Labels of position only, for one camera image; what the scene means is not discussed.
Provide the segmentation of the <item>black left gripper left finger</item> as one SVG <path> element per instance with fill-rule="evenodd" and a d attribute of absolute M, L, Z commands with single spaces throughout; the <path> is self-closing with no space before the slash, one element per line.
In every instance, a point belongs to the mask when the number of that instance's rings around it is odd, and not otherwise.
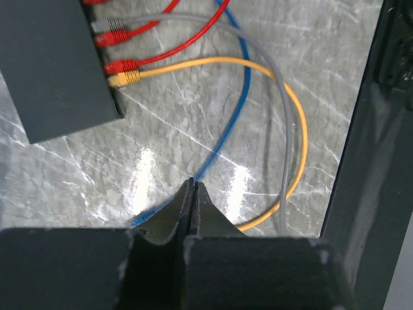
<path fill-rule="evenodd" d="M 194 179 L 136 229 L 128 261 L 128 297 L 133 309 L 181 309 L 185 263 L 184 240 L 189 234 Z"/>

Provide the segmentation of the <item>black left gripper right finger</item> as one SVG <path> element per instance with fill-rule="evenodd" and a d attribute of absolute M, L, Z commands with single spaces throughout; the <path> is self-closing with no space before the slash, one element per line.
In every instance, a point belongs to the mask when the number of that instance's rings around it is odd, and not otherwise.
<path fill-rule="evenodd" d="M 190 222 L 190 308 L 248 309 L 248 240 L 195 184 Z"/>

